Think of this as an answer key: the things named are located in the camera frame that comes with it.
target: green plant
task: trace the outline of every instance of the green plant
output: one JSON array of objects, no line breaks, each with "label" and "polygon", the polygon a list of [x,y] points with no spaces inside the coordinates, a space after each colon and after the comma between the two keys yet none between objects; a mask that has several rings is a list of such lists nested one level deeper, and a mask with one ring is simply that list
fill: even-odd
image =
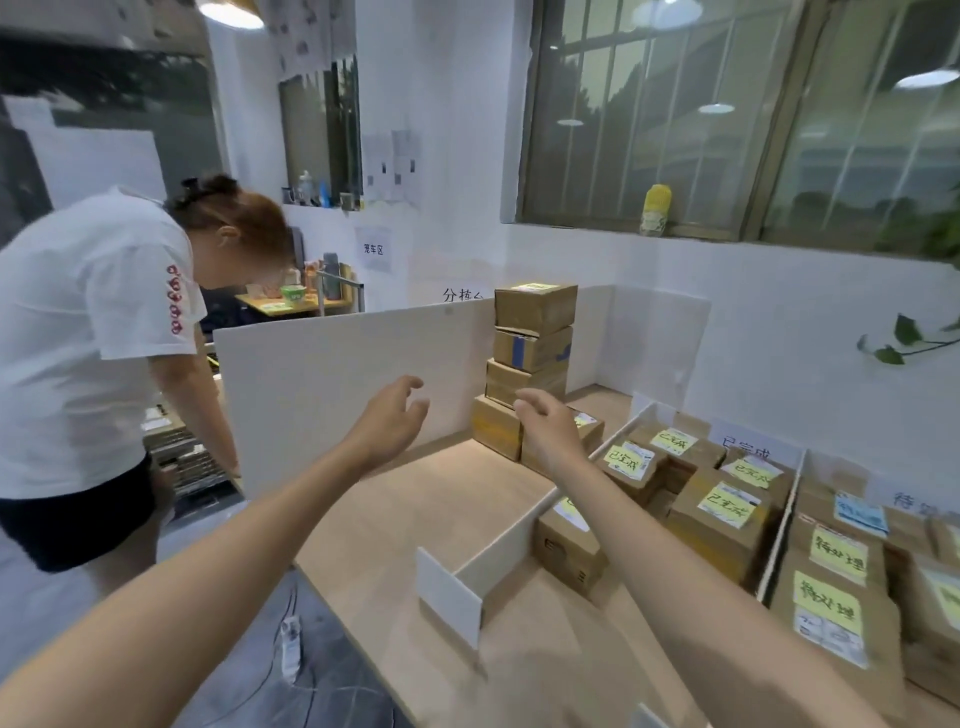
[{"label": "green plant", "polygon": [[[960,331],[960,318],[958,318],[952,324],[941,328],[940,331],[943,333]],[[932,339],[925,338],[920,331],[920,327],[917,326],[917,322],[908,316],[904,316],[902,313],[897,315],[897,322],[894,324],[894,337],[901,346],[908,348],[910,351],[902,352],[890,346],[889,344],[882,349],[871,350],[867,345],[867,334],[864,334],[857,340],[856,347],[862,352],[870,354],[877,361],[883,362],[884,364],[900,365],[906,363],[903,360],[906,356],[913,356],[914,354],[918,353],[933,352],[937,349],[943,349],[944,347],[950,347],[954,344],[960,344],[960,338],[949,339],[948,341],[934,341]]]}]

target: desk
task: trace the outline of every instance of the desk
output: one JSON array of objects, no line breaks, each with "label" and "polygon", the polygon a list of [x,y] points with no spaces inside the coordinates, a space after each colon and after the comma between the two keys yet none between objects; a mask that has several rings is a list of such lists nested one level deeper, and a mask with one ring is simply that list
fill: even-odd
[{"label": "desk", "polygon": [[[305,296],[303,301],[296,303],[288,303],[284,299],[254,298],[246,293],[237,294],[236,300],[240,303],[248,305],[250,308],[253,308],[258,313],[262,313],[264,316],[269,316],[270,318],[290,316],[297,313],[310,313],[312,311],[320,310],[320,304],[318,303],[316,294]],[[353,301],[348,301],[346,299],[340,301],[324,299],[324,311],[331,308],[349,308],[352,305]]]},{"label": "desk", "polygon": [[[609,390],[570,403],[609,433],[628,419],[629,398]],[[417,546],[459,567],[551,487],[472,440],[433,449],[354,486],[297,564],[418,725],[626,726],[637,702],[677,728],[705,725],[615,578],[598,609],[528,559],[492,596],[478,656],[420,605]]]}]

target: green bowl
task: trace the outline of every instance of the green bowl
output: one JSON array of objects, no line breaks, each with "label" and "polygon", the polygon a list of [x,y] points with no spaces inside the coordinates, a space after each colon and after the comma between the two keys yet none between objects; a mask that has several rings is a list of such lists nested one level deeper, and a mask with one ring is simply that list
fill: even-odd
[{"label": "green bowl", "polygon": [[287,303],[299,303],[306,295],[305,285],[281,285],[280,293]]}]

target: floor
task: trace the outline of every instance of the floor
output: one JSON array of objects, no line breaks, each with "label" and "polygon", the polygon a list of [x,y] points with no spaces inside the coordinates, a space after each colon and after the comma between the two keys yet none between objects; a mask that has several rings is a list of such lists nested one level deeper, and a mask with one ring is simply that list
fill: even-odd
[{"label": "floor", "polygon": [[[243,504],[160,539],[160,558],[189,546]],[[94,603],[81,572],[50,576],[34,569],[0,531],[0,680],[66,629]],[[296,687],[280,675],[274,638],[285,614],[300,616],[303,668]],[[184,708],[176,728],[390,728],[409,726],[296,570],[290,570],[226,660]]]}]

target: red print on sleeve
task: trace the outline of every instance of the red print on sleeve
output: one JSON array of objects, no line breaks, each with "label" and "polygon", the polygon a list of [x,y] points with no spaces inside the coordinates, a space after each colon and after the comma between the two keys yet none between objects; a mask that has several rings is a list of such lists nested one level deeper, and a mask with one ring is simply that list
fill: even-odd
[{"label": "red print on sleeve", "polygon": [[180,271],[176,265],[168,265],[167,274],[172,276],[167,280],[167,298],[172,302],[170,303],[170,330],[174,336],[177,336],[183,331],[183,322],[180,320],[183,311],[178,306],[178,303],[183,300],[183,295],[180,293]]}]

